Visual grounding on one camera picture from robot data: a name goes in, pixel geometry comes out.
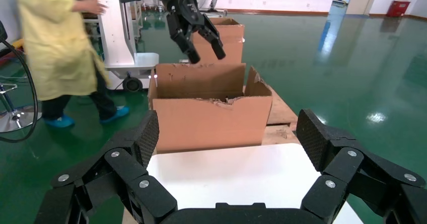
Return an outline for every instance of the white table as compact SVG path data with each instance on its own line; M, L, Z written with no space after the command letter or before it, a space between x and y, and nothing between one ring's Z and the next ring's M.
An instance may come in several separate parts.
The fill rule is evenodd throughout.
M179 209L215 208L217 202L299 208L320 176L296 143L155 155L148 171L177 199ZM362 221L345 203L334 223Z

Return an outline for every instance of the cardboard box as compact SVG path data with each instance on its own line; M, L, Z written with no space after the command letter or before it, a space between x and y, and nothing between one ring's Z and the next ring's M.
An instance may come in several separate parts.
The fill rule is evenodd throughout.
M192 40L200 55L198 64L241 63L245 26L231 18L210 18L210 20L220 33L226 57L221 60L217 59L211 44L196 33L193 34Z
M157 111L157 153L261 145L272 93L246 64L159 64L150 81Z

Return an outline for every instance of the yellow lab coat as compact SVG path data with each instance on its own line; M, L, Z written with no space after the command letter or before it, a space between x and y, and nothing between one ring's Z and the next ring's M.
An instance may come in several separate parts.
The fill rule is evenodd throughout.
M96 91L95 67L104 64L85 32L83 17L72 12L75 0L17 0L24 49L38 99L89 95Z

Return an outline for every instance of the caster wheel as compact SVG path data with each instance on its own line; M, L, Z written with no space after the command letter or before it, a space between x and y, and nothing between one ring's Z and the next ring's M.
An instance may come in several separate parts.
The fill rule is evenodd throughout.
M128 77L123 81L123 89L127 92L138 92L142 90L142 82L135 77Z

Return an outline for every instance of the wooden pallet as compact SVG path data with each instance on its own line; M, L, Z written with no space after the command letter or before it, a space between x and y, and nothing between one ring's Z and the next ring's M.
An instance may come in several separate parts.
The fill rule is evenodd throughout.
M284 102L273 88L269 87L273 93L273 103L270 117L265 127L262 145L280 143L300 143L293 133L297 129L298 116Z

